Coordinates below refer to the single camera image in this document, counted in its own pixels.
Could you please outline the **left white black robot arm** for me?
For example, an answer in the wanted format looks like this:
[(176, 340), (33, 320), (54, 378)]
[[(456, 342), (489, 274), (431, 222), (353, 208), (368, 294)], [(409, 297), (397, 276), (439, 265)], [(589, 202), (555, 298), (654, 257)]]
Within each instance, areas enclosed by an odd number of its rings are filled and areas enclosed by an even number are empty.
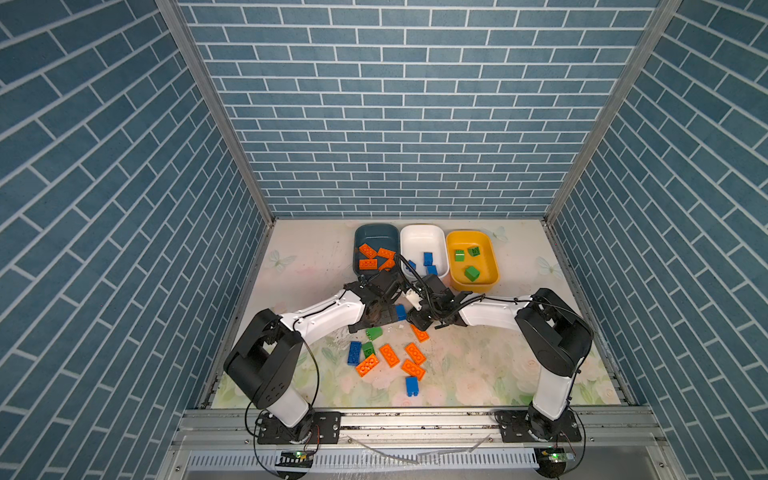
[(291, 386), (301, 351), (342, 328), (354, 334), (397, 321), (395, 302), (405, 287), (401, 273), (383, 271), (295, 312), (261, 310), (226, 357), (224, 372), (251, 405), (284, 427), (303, 427), (310, 421), (311, 403)]

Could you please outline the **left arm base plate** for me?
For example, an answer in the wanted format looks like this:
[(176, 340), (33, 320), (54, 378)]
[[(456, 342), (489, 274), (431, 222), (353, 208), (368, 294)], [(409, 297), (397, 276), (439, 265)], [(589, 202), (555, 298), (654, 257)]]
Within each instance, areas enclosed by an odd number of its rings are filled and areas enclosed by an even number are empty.
[(310, 410), (295, 426), (283, 424), (270, 412), (257, 420), (256, 442), (260, 445), (337, 444), (342, 414)]

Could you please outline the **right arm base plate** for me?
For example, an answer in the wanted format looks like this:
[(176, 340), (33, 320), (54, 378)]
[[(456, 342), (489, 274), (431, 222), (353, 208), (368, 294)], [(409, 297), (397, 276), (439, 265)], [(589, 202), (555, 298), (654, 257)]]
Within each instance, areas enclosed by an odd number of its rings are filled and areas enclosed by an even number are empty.
[(557, 420), (551, 420), (533, 408), (496, 410), (493, 419), (504, 443), (577, 442), (583, 439), (583, 429), (571, 409), (566, 409)]

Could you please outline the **orange lego brick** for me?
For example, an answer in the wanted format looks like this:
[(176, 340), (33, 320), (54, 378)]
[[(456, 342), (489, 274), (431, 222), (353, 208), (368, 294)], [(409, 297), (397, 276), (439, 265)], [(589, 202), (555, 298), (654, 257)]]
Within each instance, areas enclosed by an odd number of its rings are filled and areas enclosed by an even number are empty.
[(368, 244), (363, 244), (358, 247), (359, 252), (368, 259), (375, 259), (378, 255), (378, 252), (370, 247)]

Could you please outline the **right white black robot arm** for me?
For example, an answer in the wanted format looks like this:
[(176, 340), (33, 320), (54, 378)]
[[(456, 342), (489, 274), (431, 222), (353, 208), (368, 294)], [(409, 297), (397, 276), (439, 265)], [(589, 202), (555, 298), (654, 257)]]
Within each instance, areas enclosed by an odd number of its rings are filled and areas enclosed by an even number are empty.
[(553, 290), (540, 288), (525, 298), (486, 293), (453, 293), (430, 275), (404, 296), (412, 305), (407, 321), (420, 331), (432, 324), (495, 327), (522, 334), (539, 364), (539, 377), (526, 421), (538, 440), (555, 439), (564, 431), (566, 411), (581, 367), (591, 352), (594, 332)]

